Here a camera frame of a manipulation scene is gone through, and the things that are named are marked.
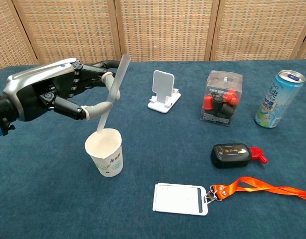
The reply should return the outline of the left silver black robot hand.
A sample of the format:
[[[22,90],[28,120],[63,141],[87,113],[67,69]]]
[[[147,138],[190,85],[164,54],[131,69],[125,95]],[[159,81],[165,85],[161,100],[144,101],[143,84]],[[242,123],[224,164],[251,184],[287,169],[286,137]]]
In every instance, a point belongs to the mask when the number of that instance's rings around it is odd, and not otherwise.
[[[75,120],[90,120],[105,113],[109,105],[104,103],[88,110],[70,99],[94,87],[109,89],[113,81],[104,77],[119,64],[117,60],[83,64],[75,57],[66,58],[10,75],[3,93],[19,121],[34,120],[48,111]]]

